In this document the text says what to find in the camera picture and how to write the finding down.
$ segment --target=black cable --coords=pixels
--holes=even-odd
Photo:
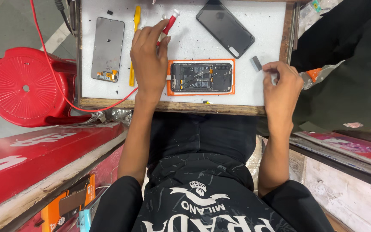
[[[73,31],[71,30],[71,27],[70,27],[70,23],[68,22],[67,16],[65,15],[65,12],[64,12],[65,8],[64,8],[64,5],[62,4],[62,0],[54,0],[54,2],[55,2],[57,9],[61,12],[65,25],[67,25],[67,28],[70,31],[70,33],[73,34]]]

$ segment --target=black t-shirt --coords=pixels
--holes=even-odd
[[[162,159],[149,173],[144,201],[133,177],[101,197],[90,232],[333,232],[302,184],[289,180],[263,198],[247,167],[219,154]]]

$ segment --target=black garment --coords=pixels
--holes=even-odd
[[[244,163],[255,149],[255,121],[155,113],[143,203],[138,182],[119,178],[101,198],[90,231],[333,232],[298,182],[284,183],[263,200],[253,193]]]
[[[301,71],[337,64],[326,79],[301,92],[294,131],[371,128],[371,0],[344,0],[298,40],[291,66]]]

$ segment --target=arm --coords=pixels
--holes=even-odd
[[[118,178],[134,177],[140,185],[144,182],[148,153],[150,150],[150,131],[152,115],[160,100],[167,76],[167,45],[170,36],[160,43],[157,54],[157,39],[168,19],[154,27],[137,30],[131,46],[131,61],[138,84],[135,107],[124,149],[122,150]]]
[[[270,137],[260,162],[258,194],[265,196],[289,179],[289,137],[291,120],[303,80],[294,67],[277,61],[263,66],[264,105]],[[269,72],[280,76],[277,85],[271,83]]]

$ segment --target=black pants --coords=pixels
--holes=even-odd
[[[298,41],[291,66],[301,71],[337,64],[326,79],[301,92],[294,130],[371,128],[371,0],[344,0]]]
[[[215,153],[241,163],[255,149],[256,116],[155,112],[152,118],[148,169],[176,154]]]

